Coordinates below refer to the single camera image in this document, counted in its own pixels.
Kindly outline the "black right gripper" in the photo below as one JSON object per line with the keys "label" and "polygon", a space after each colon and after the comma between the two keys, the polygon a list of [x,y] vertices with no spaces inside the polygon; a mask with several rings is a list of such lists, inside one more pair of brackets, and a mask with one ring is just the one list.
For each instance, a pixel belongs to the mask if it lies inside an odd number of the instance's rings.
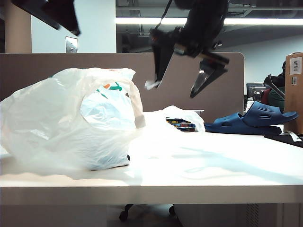
{"label": "black right gripper", "polygon": [[155,80],[145,82],[144,86],[147,90],[157,88],[162,83],[174,52],[192,58],[199,56],[209,59],[200,62],[199,73],[191,88],[190,98],[194,98],[228,71],[224,64],[228,64],[230,60],[212,52],[218,43],[211,37],[204,35],[202,40],[196,40],[181,27],[176,27],[170,32],[154,28],[150,31],[150,37],[154,55]]}

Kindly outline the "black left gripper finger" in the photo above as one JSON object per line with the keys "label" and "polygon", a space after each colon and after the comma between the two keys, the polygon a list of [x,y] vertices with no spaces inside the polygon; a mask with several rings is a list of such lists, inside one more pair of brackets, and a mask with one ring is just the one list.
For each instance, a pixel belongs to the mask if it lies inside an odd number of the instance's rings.
{"label": "black left gripper finger", "polygon": [[66,28],[75,36],[80,35],[74,0],[49,0],[41,7],[42,11],[59,25]]}
{"label": "black left gripper finger", "polygon": [[47,2],[47,0],[11,0],[15,6],[58,30],[61,26],[42,10],[42,6]]}

